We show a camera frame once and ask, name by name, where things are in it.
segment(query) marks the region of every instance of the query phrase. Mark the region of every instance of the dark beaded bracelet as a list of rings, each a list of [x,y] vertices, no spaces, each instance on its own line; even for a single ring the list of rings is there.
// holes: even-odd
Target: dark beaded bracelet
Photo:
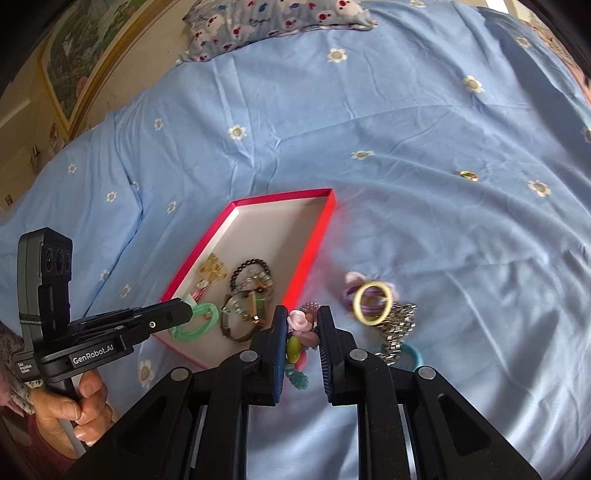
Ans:
[[[230,277],[231,292],[236,292],[236,279],[238,278],[238,275],[240,275],[240,272],[250,265],[259,265],[264,273],[269,275],[269,277],[271,276],[271,270],[269,270],[269,265],[267,265],[267,262],[261,260],[260,258],[251,258],[250,260],[246,260],[236,270],[234,270],[234,273]]]

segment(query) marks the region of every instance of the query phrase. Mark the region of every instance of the picture frame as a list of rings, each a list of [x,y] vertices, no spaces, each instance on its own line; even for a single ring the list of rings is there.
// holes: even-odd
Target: picture frame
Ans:
[[[143,31],[177,0],[78,0],[43,41],[38,68],[67,141]]]

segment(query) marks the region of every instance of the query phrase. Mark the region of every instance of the finger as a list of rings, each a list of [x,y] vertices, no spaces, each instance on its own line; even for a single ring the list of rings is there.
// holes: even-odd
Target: finger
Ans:
[[[115,422],[114,422],[113,420],[111,420],[111,422],[109,423],[109,426],[107,427],[107,432],[108,432],[108,431],[109,431],[111,428],[113,428],[113,425],[115,425]],[[94,445],[96,442],[98,442],[98,440],[90,440],[90,441],[86,442],[86,444],[87,444],[89,447],[92,447],[92,446],[93,446],[93,445]]]
[[[95,392],[91,397],[80,400],[82,413],[77,421],[78,425],[85,425],[100,415],[105,408],[107,393],[107,387],[103,384],[99,391]]]
[[[50,427],[59,425],[57,419],[77,420],[82,413],[75,401],[50,392],[45,387],[31,390],[31,402],[35,407],[37,421]]]
[[[103,411],[94,420],[86,423],[85,425],[78,425],[74,427],[74,435],[81,442],[92,442],[97,441],[101,438],[111,423],[113,417],[113,410],[108,405],[105,405]]]
[[[95,392],[98,392],[102,386],[103,380],[100,377],[99,371],[94,368],[82,374],[80,377],[80,383],[78,384],[78,390],[82,397],[89,398]]]

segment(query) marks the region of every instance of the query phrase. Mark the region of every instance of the human hand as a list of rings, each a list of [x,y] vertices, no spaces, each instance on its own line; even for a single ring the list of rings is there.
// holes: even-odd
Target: human hand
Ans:
[[[74,434],[81,442],[94,445],[113,426],[113,410],[107,405],[107,387],[98,370],[89,370],[80,377],[82,399],[76,403],[67,397],[50,392],[45,387],[31,390],[37,429],[41,437],[68,458],[78,458],[64,432],[60,419],[75,420]]]

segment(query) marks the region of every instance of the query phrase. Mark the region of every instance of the hair tie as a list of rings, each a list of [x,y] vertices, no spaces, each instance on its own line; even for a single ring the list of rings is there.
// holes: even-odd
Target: hair tie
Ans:
[[[375,320],[368,320],[363,314],[361,306],[361,298],[363,297],[364,292],[371,287],[377,287],[378,289],[380,289],[383,292],[384,297],[386,298],[384,308],[382,309],[382,313]],[[355,296],[353,297],[353,313],[355,314],[355,317],[364,325],[376,326],[382,323],[390,314],[393,304],[394,298],[392,296],[392,291],[390,290],[390,287],[386,285],[384,282],[374,280],[362,285],[361,287],[359,287],[357,292],[355,292]]]
[[[184,330],[183,325],[177,325],[176,327],[169,328],[168,333],[170,336],[180,342],[192,342],[193,340],[197,340],[199,337],[205,335],[220,318],[220,311],[213,303],[193,304],[193,302],[190,303],[188,301],[187,303],[191,305],[194,317],[198,315],[205,315],[206,313],[211,313],[212,317],[205,325],[192,330]]]

